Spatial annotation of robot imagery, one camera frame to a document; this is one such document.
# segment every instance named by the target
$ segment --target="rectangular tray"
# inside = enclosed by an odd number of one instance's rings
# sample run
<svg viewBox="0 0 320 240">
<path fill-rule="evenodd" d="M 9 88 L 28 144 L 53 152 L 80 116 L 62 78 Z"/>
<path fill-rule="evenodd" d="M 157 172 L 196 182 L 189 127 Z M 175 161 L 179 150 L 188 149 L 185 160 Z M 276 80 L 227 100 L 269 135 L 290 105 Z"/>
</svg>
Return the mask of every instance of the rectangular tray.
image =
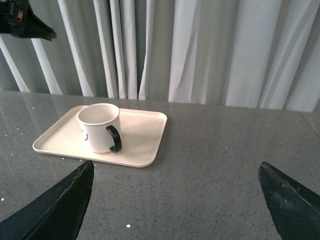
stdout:
<svg viewBox="0 0 320 240">
<path fill-rule="evenodd" d="M 86 106 L 76 106 L 34 141 L 38 153 L 94 160 L 135 168 L 152 164 L 164 133 L 167 116 L 161 112 L 120 108 L 122 150 L 94 153 L 83 140 L 77 113 Z"/>
</svg>

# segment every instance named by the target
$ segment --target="mug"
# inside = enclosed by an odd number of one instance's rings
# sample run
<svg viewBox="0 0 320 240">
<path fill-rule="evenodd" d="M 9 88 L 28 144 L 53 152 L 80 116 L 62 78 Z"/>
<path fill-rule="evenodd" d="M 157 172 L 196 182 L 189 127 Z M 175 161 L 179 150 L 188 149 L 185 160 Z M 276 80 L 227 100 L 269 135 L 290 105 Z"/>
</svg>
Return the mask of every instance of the mug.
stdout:
<svg viewBox="0 0 320 240">
<path fill-rule="evenodd" d="M 120 109 L 109 103 L 97 103 L 81 109 L 76 119 L 83 139 L 97 154 L 117 153 L 122 149 Z"/>
</svg>

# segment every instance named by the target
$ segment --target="curtain fold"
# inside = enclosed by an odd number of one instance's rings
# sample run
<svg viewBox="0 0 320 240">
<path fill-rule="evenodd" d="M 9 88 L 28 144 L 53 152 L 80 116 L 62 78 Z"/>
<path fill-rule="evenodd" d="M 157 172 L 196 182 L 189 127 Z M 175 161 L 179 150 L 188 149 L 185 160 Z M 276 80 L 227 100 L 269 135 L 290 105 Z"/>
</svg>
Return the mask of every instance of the curtain fold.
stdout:
<svg viewBox="0 0 320 240">
<path fill-rule="evenodd" d="M 320 0 L 29 0 L 0 90 L 320 112 Z"/>
</svg>

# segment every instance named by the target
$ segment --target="tray rim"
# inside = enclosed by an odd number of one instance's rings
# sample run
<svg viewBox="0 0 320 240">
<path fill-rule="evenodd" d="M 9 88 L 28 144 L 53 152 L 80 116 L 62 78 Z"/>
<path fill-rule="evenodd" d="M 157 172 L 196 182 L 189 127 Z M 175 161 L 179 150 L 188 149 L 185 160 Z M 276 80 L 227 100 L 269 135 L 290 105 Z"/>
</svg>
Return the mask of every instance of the tray rim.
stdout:
<svg viewBox="0 0 320 240">
<path fill-rule="evenodd" d="M 52 131 L 54 131 L 56 128 L 60 129 L 61 126 L 63 126 L 77 112 L 79 112 L 81 109 L 83 109 L 85 107 L 87 107 L 87 105 L 79 105 L 79 106 L 75 106 L 75 107 L 71 108 L 68 112 L 66 112 L 63 116 L 61 116 L 52 126 L 50 126 L 44 133 L 42 133 L 33 142 L 32 148 L 37 153 L 80 159 L 79 156 L 75 156 L 75 155 L 71 155 L 71 154 L 62 154 L 60 152 L 48 151 L 48 150 L 41 149 L 41 147 L 37 146 L 37 144 L 40 144 L 38 142 L 41 141 L 43 138 L 45 138 L 47 135 L 48 135 L 48 137 L 43 142 L 45 142 L 47 139 L 49 139 L 54 134 L 54 132 L 52 132 Z M 168 117 L 163 112 L 158 112 L 158 111 L 146 111 L 146 110 L 137 110 L 137 109 L 130 109 L 130 108 L 120 108 L 120 114 L 121 114 L 121 111 L 124 111 L 124 114 L 125 113 L 129 113 L 130 114 L 130 112 L 131 112 L 132 114 L 157 115 L 158 118 L 161 118 L 163 120 L 163 129 L 161 131 L 160 142 L 159 142 L 159 144 L 157 145 L 157 148 L 154 151 L 154 156 L 152 157 L 152 159 L 150 159 L 150 161 L 146 162 L 145 164 L 126 164 L 126 163 L 123 163 L 123 162 L 101 160 L 101 159 L 89 158 L 89 157 L 85 157 L 85 156 L 81 157 L 81 159 L 92 160 L 92 161 L 97 161 L 97 162 L 102 162 L 102 163 L 122 165 L 122 166 L 128 166 L 128 167 L 134 167 L 134 168 L 144 168 L 144 167 L 147 167 L 147 166 L 151 165 L 155 161 L 157 153 L 158 153 L 158 150 L 159 150 L 159 147 L 160 147 L 160 144 L 161 144 L 161 140 L 162 140 L 162 137 L 163 137 L 166 125 L 167 125 Z"/>
</svg>

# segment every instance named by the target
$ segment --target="gray table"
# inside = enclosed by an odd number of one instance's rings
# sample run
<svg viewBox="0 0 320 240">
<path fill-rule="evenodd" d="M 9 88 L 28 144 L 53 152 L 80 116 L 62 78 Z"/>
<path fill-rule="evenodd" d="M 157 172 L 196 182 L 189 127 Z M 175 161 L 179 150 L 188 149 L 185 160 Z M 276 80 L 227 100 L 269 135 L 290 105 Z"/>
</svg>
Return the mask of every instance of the gray table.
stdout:
<svg viewBox="0 0 320 240">
<path fill-rule="evenodd" d="M 319 114 L 0 91 L 0 221 L 83 163 L 37 153 L 33 141 L 71 108 L 102 102 L 168 121 L 150 166 L 94 162 L 79 240 L 280 239 L 263 161 L 320 194 Z"/>
</svg>

